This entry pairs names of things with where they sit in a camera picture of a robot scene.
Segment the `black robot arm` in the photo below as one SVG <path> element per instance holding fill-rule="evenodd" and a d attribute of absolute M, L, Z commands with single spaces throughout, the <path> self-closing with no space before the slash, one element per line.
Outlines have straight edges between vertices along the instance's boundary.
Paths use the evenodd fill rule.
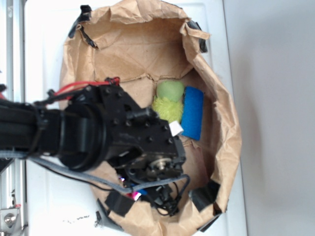
<path fill-rule="evenodd" d="M 151 108 L 141 108 L 119 84 L 49 92 L 33 104 L 0 102 L 1 158 L 29 159 L 59 175 L 116 194 L 140 193 L 159 214 L 178 212 L 189 177 L 178 136 Z"/>

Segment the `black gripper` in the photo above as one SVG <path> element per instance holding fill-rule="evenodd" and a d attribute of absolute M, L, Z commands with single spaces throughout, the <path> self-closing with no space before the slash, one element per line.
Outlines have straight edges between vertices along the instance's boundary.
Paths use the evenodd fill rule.
<path fill-rule="evenodd" d="M 107 162 L 124 187 L 163 216 L 178 212 L 183 189 L 170 184 L 185 178 L 186 160 L 178 136 L 151 108 L 141 108 L 118 85 L 87 86 L 71 98 L 71 169 L 86 171 Z"/>

